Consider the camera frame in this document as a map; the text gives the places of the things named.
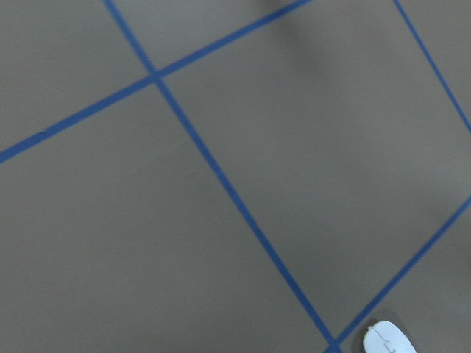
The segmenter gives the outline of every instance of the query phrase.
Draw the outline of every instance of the gray surface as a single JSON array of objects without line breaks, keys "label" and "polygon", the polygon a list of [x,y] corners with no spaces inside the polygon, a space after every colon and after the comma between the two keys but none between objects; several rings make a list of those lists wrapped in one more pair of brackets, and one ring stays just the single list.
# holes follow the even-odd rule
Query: gray surface
[{"label": "gray surface", "polygon": [[0,149],[145,75],[99,1],[0,7]]},{"label": "gray surface", "polygon": [[[286,3],[117,1],[160,68]],[[100,1],[1,7],[0,150],[145,75]],[[405,8],[469,112],[469,3]],[[471,191],[469,133],[392,1],[313,1],[166,81],[334,335]],[[326,347],[155,88],[0,185],[2,351]],[[372,319],[467,350],[465,216],[345,353]]]},{"label": "gray surface", "polygon": [[417,352],[468,352],[471,306],[471,212],[387,296],[343,345],[359,353],[369,322],[390,320]]},{"label": "gray surface", "polygon": [[0,185],[3,352],[326,346],[154,88]]},{"label": "gray surface", "polygon": [[392,3],[314,2],[168,81],[334,334],[470,191],[469,133]]}]

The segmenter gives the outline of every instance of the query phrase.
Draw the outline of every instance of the blue grid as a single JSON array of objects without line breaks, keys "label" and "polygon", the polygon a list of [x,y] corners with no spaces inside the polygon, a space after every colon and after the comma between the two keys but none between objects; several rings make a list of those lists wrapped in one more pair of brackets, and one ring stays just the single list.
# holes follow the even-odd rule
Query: blue grid
[{"label": "blue grid", "polygon": [[[469,130],[469,132],[471,132],[470,121],[466,117],[464,111],[462,110],[460,104],[458,103],[458,100],[450,89],[450,86],[447,84],[441,71],[438,69],[438,66],[433,60],[430,52],[427,50],[424,42],[422,41],[422,38],[419,36],[418,31],[415,29],[413,23],[411,22],[411,19],[408,17],[402,4],[400,3],[400,0],[392,1],[394,2],[401,16],[403,17],[403,20],[405,21],[415,40],[417,41],[417,44],[425,55],[426,60],[432,67],[433,72],[437,76],[437,79],[440,81],[442,87],[448,95],[448,98],[453,103],[453,106],[461,117],[465,127]],[[302,288],[296,283],[295,279],[293,278],[288,268],[276,252],[275,248],[269,242],[269,239],[265,236],[263,231],[257,225],[251,212],[249,211],[241,197],[238,195],[237,191],[232,186],[230,180],[227,178],[226,174],[223,172],[218,162],[211,154],[209,148],[205,145],[203,139],[201,139],[201,137],[199,136],[194,125],[188,120],[187,115],[183,111],[178,101],[174,98],[172,92],[169,90],[168,86],[163,80],[168,75],[179,71],[187,65],[190,65],[191,63],[202,59],[213,51],[219,50],[221,47],[226,46],[241,37],[248,35],[250,32],[254,32],[257,29],[260,29],[266,26],[267,24],[270,24],[271,22],[300,8],[308,2],[312,2],[312,0],[294,1],[284,7],[281,7],[279,10],[276,10],[273,13],[270,13],[260,18],[259,20],[252,22],[251,24],[248,24],[247,26],[242,27],[241,29],[158,70],[156,69],[156,67],[154,67],[151,60],[144,51],[143,47],[138,42],[138,39],[132,33],[124,17],[118,10],[117,6],[113,3],[113,0],[103,0],[103,2],[105,3],[106,8],[118,24],[118,26],[120,27],[127,41],[134,49],[135,54],[138,56],[143,66],[148,71],[149,75],[143,79],[138,80],[137,82],[132,83],[131,85],[128,85],[120,91],[109,95],[108,97],[98,101],[97,103],[94,103],[89,107],[86,107],[83,110],[80,110],[79,112],[57,122],[56,124],[51,125],[43,131],[34,134],[23,141],[18,142],[17,144],[5,149],[4,151],[0,151],[0,164],[32,148],[33,146],[36,146],[37,144],[55,136],[56,134],[72,127],[73,125],[78,124],[80,121],[90,118],[92,115],[98,113],[99,111],[104,110],[109,106],[131,96],[132,94],[142,90],[143,88],[154,84],[158,88],[160,93],[163,95],[170,108],[177,116],[177,119],[183,125],[183,128],[189,134],[202,156],[206,159],[206,162],[213,170],[214,174],[222,184],[223,188],[226,190],[227,194],[232,199],[234,205],[238,208],[239,212],[244,217],[251,230],[254,232],[255,237],[259,240],[262,247],[269,255],[270,259],[277,267],[278,271],[283,276],[290,289],[293,291],[294,295],[300,301],[300,304],[304,307],[306,313],[309,315],[312,322],[322,333],[323,337],[329,345],[325,350],[325,353],[342,352],[340,345],[347,339],[347,337],[356,328],[358,328],[361,322],[374,310],[374,308],[384,299],[384,297],[387,296],[387,294],[397,285],[397,283],[428,253],[428,251],[441,239],[441,237],[445,235],[446,231],[448,231],[449,228],[451,228],[452,225],[454,225],[454,223],[459,219],[459,217],[471,206],[471,196],[469,196],[464,201],[464,203],[458,207],[454,214],[452,214],[451,217],[449,217],[446,222],[436,231],[436,233],[429,238],[425,245],[397,272],[396,275],[393,276],[393,278],[383,287],[383,289],[373,298],[373,300],[371,300],[368,305],[360,311],[360,313],[345,327],[341,334],[337,338],[333,337],[332,333],[319,316],[315,307],[309,302],[307,296],[302,291]]]}]

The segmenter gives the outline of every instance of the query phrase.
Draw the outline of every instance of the white computer mouse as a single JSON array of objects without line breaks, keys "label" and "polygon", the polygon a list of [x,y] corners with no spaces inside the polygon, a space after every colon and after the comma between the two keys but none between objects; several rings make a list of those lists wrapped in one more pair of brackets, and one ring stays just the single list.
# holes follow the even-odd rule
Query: white computer mouse
[{"label": "white computer mouse", "polygon": [[366,353],[417,353],[406,335],[389,321],[368,327],[363,347]]}]

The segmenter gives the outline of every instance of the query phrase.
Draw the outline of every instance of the white mouse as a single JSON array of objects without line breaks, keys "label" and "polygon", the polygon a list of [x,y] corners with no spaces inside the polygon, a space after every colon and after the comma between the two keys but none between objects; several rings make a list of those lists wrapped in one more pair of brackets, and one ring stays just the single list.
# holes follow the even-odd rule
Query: white mouse
[{"label": "white mouse", "polygon": [[363,347],[366,353],[417,353],[406,335],[389,321],[368,327]]}]

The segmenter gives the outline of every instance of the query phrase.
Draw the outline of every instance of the blue tape strip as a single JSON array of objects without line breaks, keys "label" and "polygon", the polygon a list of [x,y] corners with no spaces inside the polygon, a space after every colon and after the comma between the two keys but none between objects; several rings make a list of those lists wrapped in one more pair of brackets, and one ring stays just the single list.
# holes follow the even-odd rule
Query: blue tape strip
[{"label": "blue tape strip", "polygon": [[122,90],[98,101],[95,104],[92,104],[89,107],[86,107],[83,110],[80,110],[78,113],[75,113],[68,118],[65,118],[58,123],[51,125],[50,127],[46,128],[45,130],[28,137],[27,139],[18,142],[17,144],[5,149],[4,151],[0,151],[0,164],[3,162],[13,158],[17,154],[20,154],[27,149],[31,149],[33,146],[51,138],[52,136],[58,134],[59,132],[68,129],[69,127],[78,124],[80,121],[85,120],[86,118],[90,118],[93,114],[103,110],[106,107],[109,107],[112,104],[115,104],[118,101],[130,96],[131,94],[145,88],[146,86],[152,84],[152,78],[146,77],[144,79],[140,79],[139,81],[123,88]]},{"label": "blue tape strip", "polygon": [[451,217],[440,227],[438,231],[425,243],[425,245],[400,269],[400,271],[389,281],[388,284],[373,298],[373,300],[353,319],[353,321],[337,337],[339,344],[343,343],[350,333],[373,311],[373,309],[388,295],[397,283],[432,249],[432,247],[443,237],[446,231],[454,225],[460,216],[470,207],[471,196],[451,215]]},{"label": "blue tape strip", "polygon": [[[136,54],[141,58],[141,61],[147,63],[149,61],[147,55],[143,47],[137,41],[135,36],[132,34],[130,28],[126,24],[126,21],[119,13],[118,9],[116,8],[115,4],[112,0],[103,0],[107,3],[107,7],[111,9],[110,14],[115,18],[116,22],[120,26],[122,32],[124,33],[125,37],[130,42],[130,45],[134,48]],[[153,74],[155,69],[153,65],[149,65],[148,71]],[[198,132],[194,128],[193,124],[188,120],[186,114],[183,112],[183,109],[178,104],[177,100],[174,98],[171,91],[166,86],[163,78],[160,76],[160,72],[158,71],[157,74],[153,74],[154,83],[156,84],[159,91],[162,93],[163,97],[169,104],[169,106],[174,111],[174,114],[177,116],[178,120],[182,124],[183,128],[189,134],[191,139],[193,140],[194,144],[202,154],[202,156],[206,159],[206,162],[212,169],[213,173],[216,175],[220,183],[222,184],[223,188],[226,190],[227,194],[233,201],[234,205],[238,208],[239,212],[244,217],[245,221],[249,225],[250,229],[254,232],[256,238],[265,249],[265,252],[269,255],[272,262],[277,267],[278,271],[283,276],[284,280],[293,291],[294,295],[298,298],[301,305],[305,308],[307,314],[317,326],[319,331],[324,336],[325,340],[329,343],[330,346],[336,346],[336,341],[333,338],[332,334],[330,333],[327,326],[324,324],[323,320],[320,318],[317,311],[314,309],[314,306],[309,302],[307,296],[302,292],[300,286],[296,283],[293,276],[289,272],[288,268],[285,266],[283,261],[281,260],[278,253],[275,251],[275,248],[271,245],[268,238],[262,232],[262,230],[257,225],[255,219],[252,217],[252,214],[248,210],[245,203],[242,201],[238,193],[236,192],[235,188],[230,183],[229,179],[226,177],[225,173],[223,172],[222,168],[217,163],[216,159],[210,153],[209,148],[203,142],[203,139],[199,136]]]},{"label": "blue tape strip", "polygon": [[213,51],[216,51],[220,49],[223,46],[226,46],[229,43],[232,43],[234,40],[238,40],[240,37],[243,37],[250,32],[255,31],[256,29],[260,29],[261,27],[277,20],[278,18],[283,17],[284,15],[290,13],[291,11],[297,9],[298,7],[301,7],[304,4],[307,4],[312,0],[299,0],[295,1],[291,4],[288,4],[284,7],[281,7],[279,10],[274,11],[273,13],[268,14],[265,17],[262,17],[261,19],[252,22],[251,24],[248,24],[245,27],[240,28],[239,30],[235,31],[234,33],[231,33],[230,35],[227,35],[211,44],[208,44],[207,46],[195,51],[192,54],[189,54],[188,56],[176,61],[175,63],[172,63],[165,68],[162,68],[159,70],[159,74],[161,77],[167,77],[170,74],[173,74],[175,71],[178,71],[187,65],[190,65],[191,63],[194,63],[195,61],[205,57],[206,55],[212,53]]},{"label": "blue tape strip", "polygon": [[422,41],[422,38],[420,37],[419,33],[415,29],[414,25],[412,24],[411,19],[408,17],[406,11],[404,10],[403,6],[399,2],[399,0],[393,0],[397,9],[399,10],[401,16],[404,18],[404,21],[406,22],[407,26],[411,30],[412,35],[414,36],[415,40],[419,44],[419,47],[422,49],[422,52],[424,53],[425,57],[427,58],[428,63],[432,67],[433,71],[435,72],[436,77],[439,79],[440,83],[442,84],[442,87],[445,89],[445,92],[448,95],[448,98],[451,100],[453,103],[453,106],[455,107],[456,111],[458,112],[459,116],[461,117],[462,121],[464,122],[464,125],[466,125],[466,128],[468,129],[469,132],[471,132],[471,123],[466,117],[466,114],[464,114],[464,111],[462,110],[461,106],[458,103],[458,100],[456,99],[455,95],[453,94],[450,86],[447,84],[447,81],[443,77],[442,73],[440,72],[438,66],[436,65],[435,61],[433,60],[430,52],[427,50],[427,47],[425,46],[424,42]]}]

